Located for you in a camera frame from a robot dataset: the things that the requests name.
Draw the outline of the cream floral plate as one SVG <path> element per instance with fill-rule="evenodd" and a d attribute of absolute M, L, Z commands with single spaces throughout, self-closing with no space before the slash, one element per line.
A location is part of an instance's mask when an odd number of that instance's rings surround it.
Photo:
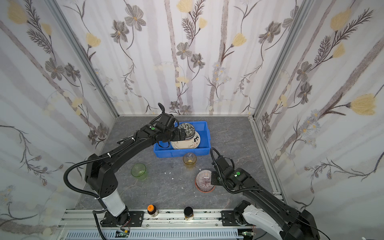
<path fill-rule="evenodd" d="M 175 150 L 185 150 L 185 149 L 196 149 L 201 143 L 201 136 L 198 132 L 195 132 L 195 135 L 189 139 L 178 142 L 171 142 L 171 146 Z"/>

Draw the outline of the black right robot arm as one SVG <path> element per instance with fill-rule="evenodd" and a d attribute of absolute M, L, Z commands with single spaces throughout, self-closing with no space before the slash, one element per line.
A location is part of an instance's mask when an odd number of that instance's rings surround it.
<path fill-rule="evenodd" d="M 230 194 L 243 194 L 255 205 L 240 204 L 237 214 L 238 224 L 250 224 L 261 228 L 277 240 L 319 240 L 320 234 L 314 216 L 307 210 L 299 211 L 263 188 L 247 171 L 234 169 L 227 158 L 211 154 L 212 165 L 219 185 Z"/>

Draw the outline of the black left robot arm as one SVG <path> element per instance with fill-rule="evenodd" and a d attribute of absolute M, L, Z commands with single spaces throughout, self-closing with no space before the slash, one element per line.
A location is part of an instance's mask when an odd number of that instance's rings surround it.
<path fill-rule="evenodd" d="M 100 156 L 93 154 L 87 160 L 70 166 L 63 176 L 65 185 L 72 191 L 94 197 L 106 211 L 106 218 L 113 226 L 127 226 L 131 216 L 118 193 L 115 173 L 128 160 L 158 142 L 184 141 L 187 138 L 186 130 L 179 125 L 173 115 L 160 114 L 132 136 L 124 138 L 114 150 Z M 86 166 L 85 181 L 91 187 L 91 192 L 79 189 L 69 181 L 69 173 L 81 166 Z"/>

